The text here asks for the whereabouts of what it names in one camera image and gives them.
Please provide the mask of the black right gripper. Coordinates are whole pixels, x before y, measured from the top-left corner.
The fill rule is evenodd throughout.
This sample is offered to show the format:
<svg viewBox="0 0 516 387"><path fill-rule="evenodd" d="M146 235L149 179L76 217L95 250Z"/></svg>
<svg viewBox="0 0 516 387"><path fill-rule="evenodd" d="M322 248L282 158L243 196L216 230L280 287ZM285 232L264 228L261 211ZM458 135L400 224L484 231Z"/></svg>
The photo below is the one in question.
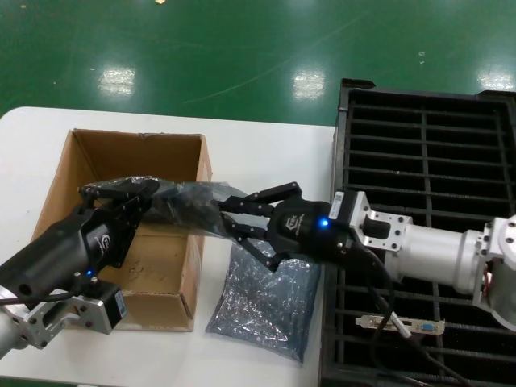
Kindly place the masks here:
<svg viewBox="0 0 516 387"><path fill-rule="evenodd" d="M380 275L382 261L366 248L352 231L353 199L338 205L312 202L300 197L297 182L272 187L246 197L230 196L219 209L232 214L271 216L268 230L237 223L222 214L226 233L270 272L276 272L290 257L331 265L349 272ZM259 247L263 242L273 253Z"/></svg>

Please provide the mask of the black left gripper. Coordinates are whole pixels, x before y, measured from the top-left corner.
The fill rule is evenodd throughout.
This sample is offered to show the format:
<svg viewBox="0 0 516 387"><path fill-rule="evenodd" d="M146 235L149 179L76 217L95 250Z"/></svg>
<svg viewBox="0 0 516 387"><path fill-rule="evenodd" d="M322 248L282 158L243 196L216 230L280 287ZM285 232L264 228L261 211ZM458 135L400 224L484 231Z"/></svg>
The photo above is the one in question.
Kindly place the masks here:
<svg viewBox="0 0 516 387"><path fill-rule="evenodd" d="M1 287L17 298L41 299L55 289L70 291L76 272L92 277L106 266L119 268L159 188L153 177L83 185L78 193L85 204L1 265Z"/></svg>

